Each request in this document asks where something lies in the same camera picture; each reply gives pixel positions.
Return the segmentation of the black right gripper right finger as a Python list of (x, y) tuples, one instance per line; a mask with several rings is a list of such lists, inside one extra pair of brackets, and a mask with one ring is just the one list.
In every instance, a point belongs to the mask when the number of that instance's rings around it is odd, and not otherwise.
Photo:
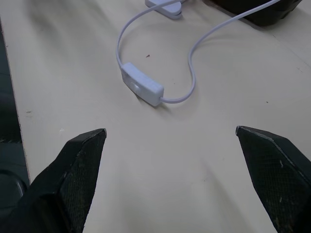
[(279, 233), (311, 231), (311, 162), (287, 138), (236, 128), (253, 187)]

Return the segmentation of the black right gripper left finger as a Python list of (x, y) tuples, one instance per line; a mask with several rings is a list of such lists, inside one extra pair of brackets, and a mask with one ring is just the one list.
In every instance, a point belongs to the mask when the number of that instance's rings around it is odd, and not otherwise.
[(69, 140), (0, 222), (2, 233), (81, 233), (95, 194), (105, 129)]

